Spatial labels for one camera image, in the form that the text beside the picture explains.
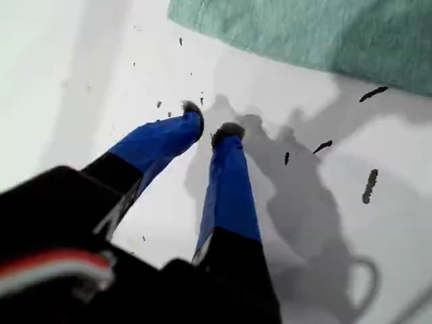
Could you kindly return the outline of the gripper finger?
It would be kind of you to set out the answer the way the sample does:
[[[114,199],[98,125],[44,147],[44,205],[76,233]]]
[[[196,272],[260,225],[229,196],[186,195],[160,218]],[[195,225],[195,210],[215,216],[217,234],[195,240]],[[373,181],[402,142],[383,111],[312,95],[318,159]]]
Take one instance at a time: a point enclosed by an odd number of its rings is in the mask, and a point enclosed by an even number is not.
[[[223,124],[212,136],[209,185],[193,261],[265,304],[277,303],[267,268],[242,139]]]
[[[125,194],[127,211],[171,161],[203,135],[205,121],[198,106],[184,101],[182,109],[179,117],[137,127],[82,171]]]

